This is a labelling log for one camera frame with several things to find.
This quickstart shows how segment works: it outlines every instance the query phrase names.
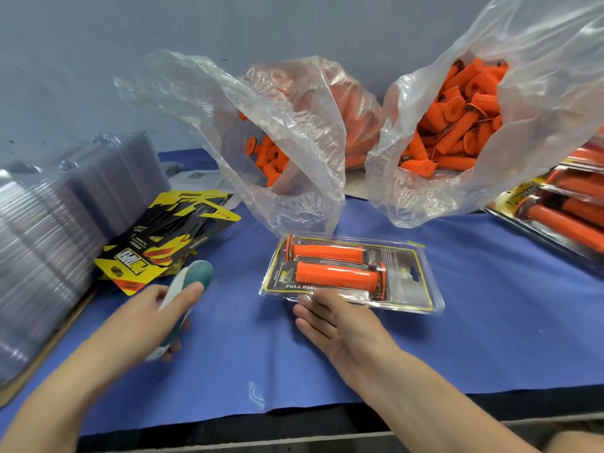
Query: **blue table cover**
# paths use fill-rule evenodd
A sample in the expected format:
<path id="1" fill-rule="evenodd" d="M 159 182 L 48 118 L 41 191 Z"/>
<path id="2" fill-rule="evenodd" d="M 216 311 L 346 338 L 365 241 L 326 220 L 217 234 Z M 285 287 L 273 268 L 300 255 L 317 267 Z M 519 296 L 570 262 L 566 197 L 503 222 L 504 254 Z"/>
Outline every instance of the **blue table cover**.
<path id="1" fill-rule="evenodd" d="M 164 153 L 162 160 L 215 168 L 199 150 Z M 293 304 L 259 296 L 277 239 L 243 205 L 236 211 L 242 220 L 199 251 L 214 265 L 215 281 L 192 312 L 183 350 L 171 364 L 141 364 L 117 381 L 93 406 L 83 434 L 359 400 L 296 330 Z M 604 383 L 604 281 L 492 216 L 397 229 L 368 202 L 348 199 L 337 233 L 426 246 L 445 299 L 442 316 L 376 313 L 404 350 L 461 391 Z M 0 412 L 0 433 L 34 388 L 125 300 L 106 284 Z"/>

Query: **stack of clear plastic clamshells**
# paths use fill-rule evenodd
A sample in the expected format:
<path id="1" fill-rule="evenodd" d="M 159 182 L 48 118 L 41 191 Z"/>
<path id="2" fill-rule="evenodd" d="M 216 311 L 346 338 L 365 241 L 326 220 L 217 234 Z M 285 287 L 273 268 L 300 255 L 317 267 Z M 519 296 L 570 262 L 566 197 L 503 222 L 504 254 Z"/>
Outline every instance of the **stack of clear plastic clamshells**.
<path id="1" fill-rule="evenodd" d="M 146 134 L 0 170 L 0 385 L 22 372 L 93 279 L 93 260 L 170 189 Z"/>

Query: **gray wall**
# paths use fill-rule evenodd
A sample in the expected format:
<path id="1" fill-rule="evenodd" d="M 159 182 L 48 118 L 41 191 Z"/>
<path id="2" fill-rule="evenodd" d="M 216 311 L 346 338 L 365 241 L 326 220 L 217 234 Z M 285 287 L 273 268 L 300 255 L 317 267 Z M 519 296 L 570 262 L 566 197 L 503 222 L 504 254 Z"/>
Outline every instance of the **gray wall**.
<path id="1" fill-rule="evenodd" d="M 0 155 L 139 129 L 158 150 L 191 147 L 172 121 L 130 107 L 112 84 L 159 48 L 206 55 L 235 75 L 252 62 L 321 55 L 381 97 L 488 1 L 0 0 Z"/>

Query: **logo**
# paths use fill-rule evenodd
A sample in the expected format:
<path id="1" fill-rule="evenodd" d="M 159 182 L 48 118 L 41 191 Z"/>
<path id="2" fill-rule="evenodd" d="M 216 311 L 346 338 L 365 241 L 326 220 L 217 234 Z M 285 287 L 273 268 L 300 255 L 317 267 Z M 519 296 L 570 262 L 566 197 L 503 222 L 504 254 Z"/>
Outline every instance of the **logo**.
<path id="1" fill-rule="evenodd" d="M 124 251 L 118 252 L 115 255 L 115 258 L 128 267 L 135 275 L 142 274 L 148 266 L 143 258 L 131 249 L 125 249 Z"/>

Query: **forearm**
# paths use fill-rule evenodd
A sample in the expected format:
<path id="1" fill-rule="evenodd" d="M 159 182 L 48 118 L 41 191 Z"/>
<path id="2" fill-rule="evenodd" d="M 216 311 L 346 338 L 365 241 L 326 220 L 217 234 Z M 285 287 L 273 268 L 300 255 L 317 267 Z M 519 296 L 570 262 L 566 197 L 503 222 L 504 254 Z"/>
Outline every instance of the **forearm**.
<path id="1" fill-rule="evenodd" d="M 0 443 L 0 453 L 76 451 L 87 409 L 107 384 L 98 357 L 77 350 L 23 404 Z"/>
<path id="2" fill-rule="evenodd" d="M 412 453 L 534 453 L 419 359 L 400 351 L 366 402 Z"/>

